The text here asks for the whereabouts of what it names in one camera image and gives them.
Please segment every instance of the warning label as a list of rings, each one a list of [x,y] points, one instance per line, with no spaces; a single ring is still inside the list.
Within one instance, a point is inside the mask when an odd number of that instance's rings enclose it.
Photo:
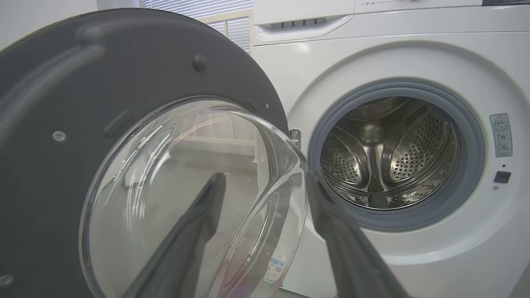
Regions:
[[[511,129],[508,114],[491,115],[490,122],[495,138],[496,157],[511,156]]]

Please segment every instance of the white wall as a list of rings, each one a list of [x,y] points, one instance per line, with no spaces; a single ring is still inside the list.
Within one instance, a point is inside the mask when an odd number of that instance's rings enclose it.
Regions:
[[[1,0],[0,50],[42,27],[96,10],[96,0]]]

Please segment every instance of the control panel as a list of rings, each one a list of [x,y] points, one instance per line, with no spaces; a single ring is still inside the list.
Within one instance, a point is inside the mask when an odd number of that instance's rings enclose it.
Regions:
[[[355,14],[481,5],[482,0],[356,0]]]

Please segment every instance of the washing machine door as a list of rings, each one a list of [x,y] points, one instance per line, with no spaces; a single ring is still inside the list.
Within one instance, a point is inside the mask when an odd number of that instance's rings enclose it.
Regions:
[[[209,26],[130,9],[44,28],[0,54],[0,124],[2,297],[155,297],[138,285],[157,266],[150,289],[184,296],[281,283],[306,161],[264,72]]]

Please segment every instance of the screw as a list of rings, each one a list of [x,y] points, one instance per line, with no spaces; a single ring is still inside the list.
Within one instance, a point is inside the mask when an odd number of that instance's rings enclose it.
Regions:
[[[13,283],[13,275],[6,274],[0,276],[0,287],[9,286]]]
[[[60,130],[54,132],[54,134],[52,135],[52,138],[54,138],[55,141],[57,142],[62,142],[64,140],[66,140],[66,134],[64,132],[61,132]]]

